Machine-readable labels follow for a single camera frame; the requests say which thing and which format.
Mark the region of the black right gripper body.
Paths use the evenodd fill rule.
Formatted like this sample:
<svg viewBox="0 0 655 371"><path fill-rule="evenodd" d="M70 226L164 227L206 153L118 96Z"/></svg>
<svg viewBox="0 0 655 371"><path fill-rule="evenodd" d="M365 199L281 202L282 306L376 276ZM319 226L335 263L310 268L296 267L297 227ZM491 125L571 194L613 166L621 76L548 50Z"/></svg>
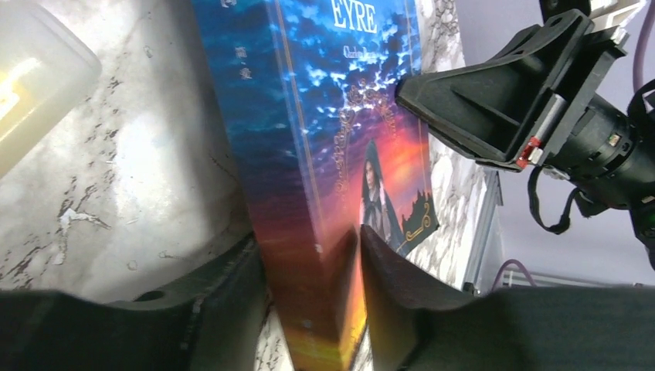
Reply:
<svg viewBox="0 0 655 371"><path fill-rule="evenodd" d="M654 140L647 126L599 95L545 163L564 172L585 201L612 209L654 202Z"/></svg>

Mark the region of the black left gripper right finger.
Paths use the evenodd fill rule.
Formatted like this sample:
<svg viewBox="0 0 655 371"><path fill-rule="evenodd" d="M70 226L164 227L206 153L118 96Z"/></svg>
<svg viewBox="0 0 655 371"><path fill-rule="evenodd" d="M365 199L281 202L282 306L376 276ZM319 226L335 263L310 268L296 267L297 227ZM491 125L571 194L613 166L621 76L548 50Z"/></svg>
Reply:
<svg viewBox="0 0 655 371"><path fill-rule="evenodd" d="M458 291L362 226L376 370L652 370L652 288Z"/></svg>

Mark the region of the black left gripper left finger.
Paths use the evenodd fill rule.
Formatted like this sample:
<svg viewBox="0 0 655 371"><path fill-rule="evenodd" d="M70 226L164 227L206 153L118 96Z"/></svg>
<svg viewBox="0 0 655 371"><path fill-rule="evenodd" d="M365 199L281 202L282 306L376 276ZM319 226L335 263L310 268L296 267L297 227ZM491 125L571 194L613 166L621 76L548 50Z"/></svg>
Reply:
<svg viewBox="0 0 655 371"><path fill-rule="evenodd" d="M266 306L253 236L133 301L4 291L1 368L251 370Z"/></svg>

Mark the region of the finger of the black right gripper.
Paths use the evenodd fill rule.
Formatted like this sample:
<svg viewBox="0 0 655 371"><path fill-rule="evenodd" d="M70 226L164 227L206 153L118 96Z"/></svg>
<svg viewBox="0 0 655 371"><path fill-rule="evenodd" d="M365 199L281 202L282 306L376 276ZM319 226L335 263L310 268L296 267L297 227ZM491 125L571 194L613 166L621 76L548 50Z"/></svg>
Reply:
<svg viewBox="0 0 655 371"><path fill-rule="evenodd" d="M484 63L406 77L395 99L478 164L540 165L567 142L626 38L569 10L522 29Z"/></svg>

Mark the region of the blue Jane Eyre book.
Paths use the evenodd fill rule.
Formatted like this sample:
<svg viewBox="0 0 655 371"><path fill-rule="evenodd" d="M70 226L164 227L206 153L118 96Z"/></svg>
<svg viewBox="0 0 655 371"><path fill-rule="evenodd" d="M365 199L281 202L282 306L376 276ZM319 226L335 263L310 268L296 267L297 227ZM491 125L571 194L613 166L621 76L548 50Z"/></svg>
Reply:
<svg viewBox="0 0 655 371"><path fill-rule="evenodd" d="M429 135L395 102L421 70L413 1L195 1L294 370L350 370L369 226L407 255L439 226Z"/></svg>

